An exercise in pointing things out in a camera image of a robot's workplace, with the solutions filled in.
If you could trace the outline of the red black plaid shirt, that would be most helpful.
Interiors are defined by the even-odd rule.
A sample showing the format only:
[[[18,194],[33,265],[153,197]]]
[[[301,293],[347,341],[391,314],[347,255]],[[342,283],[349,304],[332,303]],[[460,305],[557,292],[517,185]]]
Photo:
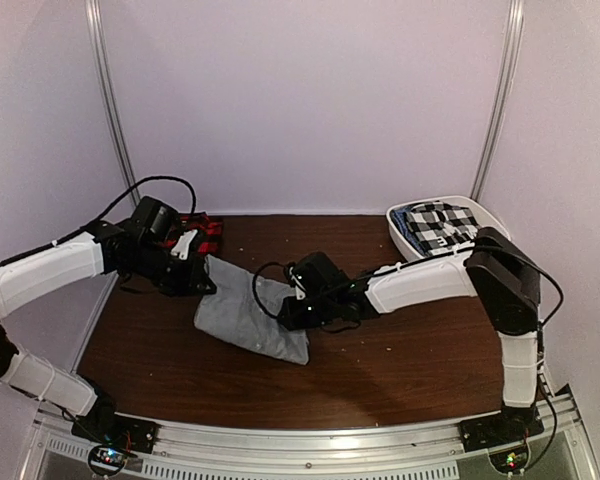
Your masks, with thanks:
[[[170,252],[178,238],[192,229],[198,230],[198,236],[191,245],[189,257],[193,255],[215,255],[220,251],[224,229],[223,219],[217,216],[209,216],[206,212],[181,214],[161,246]]]

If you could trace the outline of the grey long sleeve shirt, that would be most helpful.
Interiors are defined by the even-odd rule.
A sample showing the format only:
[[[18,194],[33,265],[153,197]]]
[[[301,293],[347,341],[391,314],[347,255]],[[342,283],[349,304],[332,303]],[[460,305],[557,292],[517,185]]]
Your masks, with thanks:
[[[309,340],[302,331],[289,332],[262,311],[277,313],[292,288],[259,278],[227,261],[207,260],[217,291],[201,299],[194,316],[196,329],[250,352],[297,365],[309,363]]]

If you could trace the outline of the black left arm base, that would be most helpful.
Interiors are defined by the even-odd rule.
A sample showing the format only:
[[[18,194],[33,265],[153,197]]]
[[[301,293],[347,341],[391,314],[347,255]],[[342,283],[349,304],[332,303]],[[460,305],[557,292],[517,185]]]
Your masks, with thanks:
[[[70,421],[71,434],[93,443],[87,453],[87,466],[93,474],[109,478],[123,470],[138,467],[140,454],[151,454],[157,440],[158,424],[115,414],[108,430],[101,429],[87,417],[77,417],[63,412]]]

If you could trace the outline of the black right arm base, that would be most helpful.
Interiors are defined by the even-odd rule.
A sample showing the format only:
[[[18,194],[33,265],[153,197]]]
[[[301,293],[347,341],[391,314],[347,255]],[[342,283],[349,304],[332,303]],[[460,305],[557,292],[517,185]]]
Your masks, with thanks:
[[[464,451],[488,450],[490,464],[500,474],[522,474],[531,464],[529,440],[543,432],[536,401],[529,407],[502,404],[496,413],[459,423]]]

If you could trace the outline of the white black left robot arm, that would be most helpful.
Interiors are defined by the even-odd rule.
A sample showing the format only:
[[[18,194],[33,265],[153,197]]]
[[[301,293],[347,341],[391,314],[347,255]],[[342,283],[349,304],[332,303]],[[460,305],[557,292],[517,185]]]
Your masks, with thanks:
[[[70,414],[103,444],[117,442],[124,424],[102,406],[91,383],[12,342],[1,322],[11,313],[75,282],[112,272],[147,279],[166,296],[213,294],[200,253],[199,229],[164,202],[145,196],[130,218],[96,219],[67,237],[13,261],[0,262],[0,383]]]

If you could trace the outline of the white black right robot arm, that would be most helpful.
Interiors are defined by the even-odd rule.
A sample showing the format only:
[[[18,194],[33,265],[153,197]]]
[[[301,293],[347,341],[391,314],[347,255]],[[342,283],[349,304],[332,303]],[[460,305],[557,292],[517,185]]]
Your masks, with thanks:
[[[449,253],[386,265],[351,278],[323,252],[287,267],[295,293],[276,316],[288,331],[335,320],[361,323],[396,310],[452,298],[480,300],[501,342],[502,408],[493,419],[499,440],[515,440],[531,424],[541,357],[540,271],[493,227]]]

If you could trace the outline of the blue plaid shirt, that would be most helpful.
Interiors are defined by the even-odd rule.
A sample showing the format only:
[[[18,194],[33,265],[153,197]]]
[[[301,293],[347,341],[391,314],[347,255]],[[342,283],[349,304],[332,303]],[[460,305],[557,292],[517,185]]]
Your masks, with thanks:
[[[411,210],[411,206],[409,204],[393,207],[390,209],[389,216],[394,224],[394,226],[398,229],[402,237],[406,240],[406,242],[420,255],[424,256],[425,252],[417,239],[417,237],[413,234],[411,229],[409,228],[406,221],[406,213]]]

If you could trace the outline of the white laundry basket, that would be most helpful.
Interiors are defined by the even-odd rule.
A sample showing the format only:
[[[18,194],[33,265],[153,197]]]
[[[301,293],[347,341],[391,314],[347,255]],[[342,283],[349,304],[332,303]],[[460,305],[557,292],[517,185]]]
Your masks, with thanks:
[[[389,216],[390,209],[393,207],[407,205],[407,204],[409,204],[412,207],[412,206],[415,206],[416,204],[425,203],[425,202],[433,202],[433,201],[442,201],[442,202],[446,202],[446,203],[453,204],[453,205],[468,207],[473,212],[473,215],[475,216],[476,221],[481,225],[481,228],[492,227],[492,228],[496,229],[499,233],[504,235],[507,239],[511,239],[511,235],[509,234],[508,230],[494,215],[492,215],[482,205],[480,205],[479,203],[477,203],[476,201],[474,201],[468,197],[451,195],[451,196],[438,196],[438,197],[434,197],[434,198],[426,198],[426,199],[421,199],[421,200],[412,200],[412,201],[408,201],[406,203],[394,205],[394,206],[390,207],[386,212],[386,218],[387,218],[387,222],[389,225],[390,237],[393,240],[395,246],[398,248],[399,252],[403,255],[403,257],[407,261],[415,261],[415,260],[419,260],[419,259],[423,259],[423,258],[429,258],[432,256],[420,256],[406,242],[406,240],[402,237],[402,235],[400,234],[400,232],[394,226],[394,224],[392,223],[392,221],[390,219],[390,216]]]

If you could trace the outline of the black white checked shirt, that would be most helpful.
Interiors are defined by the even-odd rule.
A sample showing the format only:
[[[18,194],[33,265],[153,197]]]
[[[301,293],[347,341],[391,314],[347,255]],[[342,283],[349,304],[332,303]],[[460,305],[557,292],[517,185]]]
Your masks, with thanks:
[[[403,217],[423,256],[471,244],[481,228],[470,208],[442,201],[416,204]]]

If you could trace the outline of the aluminium front rail frame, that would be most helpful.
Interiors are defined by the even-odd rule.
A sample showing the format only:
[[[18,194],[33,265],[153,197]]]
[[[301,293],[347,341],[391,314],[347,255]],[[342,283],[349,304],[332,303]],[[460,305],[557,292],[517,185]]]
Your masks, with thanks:
[[[135,453],[111,479],[600,479],[570,394],[537,406],[545,431],[519,442],[534,466],[523,475],[494,466],[504,448],[469,451],[461,420],[340,430],[232,429],[157,422],[151,453]],[[557,419],[556,435],[541,460]],[[51,406],[36,414],[15,479],[102,479],[87,464],[93,442],[71,435]]]

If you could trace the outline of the left aluminium corner post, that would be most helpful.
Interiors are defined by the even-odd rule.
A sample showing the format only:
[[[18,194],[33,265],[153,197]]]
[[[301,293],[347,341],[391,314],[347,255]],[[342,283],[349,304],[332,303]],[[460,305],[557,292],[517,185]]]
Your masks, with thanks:
[[[102,22],[101,2],[98,0],[86,0],[84,2],[84,6],[96,75],[103,101],[105,120],[109,129],[115,158],[121,171],[123,183],[127,188],[129,188],[135,184],[136,175],[130,161],[119,109],[116,102],[114,84],[108,59],[104,25]]]

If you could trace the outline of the aluminium corner post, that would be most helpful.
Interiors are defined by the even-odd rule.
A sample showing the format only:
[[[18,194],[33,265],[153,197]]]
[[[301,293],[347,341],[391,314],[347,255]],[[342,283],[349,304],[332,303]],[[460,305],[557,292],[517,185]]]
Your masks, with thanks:
[[[127,188],[129,188],[135,184],[136,175],[130,161],[119,109],[116,102],[114,84],[108,59],[104,25],[102,22],[101,2],[98,0],[86,0],[84,2],[84,6],[96,75],[103,101],[105,120],[109,129],[115,158],[121,171],[123,183]]]
[[[524,7],[525,2],[523,0],[511,0],[509,2],[501,62],[491,114],[470,193],[470,198],[476,202],[480,201],[486,186],[505,118],[507,101],[514,82],[524,31]]]

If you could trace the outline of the right aluminium corner post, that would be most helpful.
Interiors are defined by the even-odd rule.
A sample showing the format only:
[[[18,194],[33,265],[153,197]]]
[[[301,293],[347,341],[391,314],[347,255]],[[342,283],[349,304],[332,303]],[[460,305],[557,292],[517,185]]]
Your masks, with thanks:
[[[524,31],[524,7],[525,2],[523,0],[511,0],[509,2],[501,62],[491,114],[470,193],[470,198],[476,202],[480,201],[486,186],[505,118],[507,101],[514,82]]]

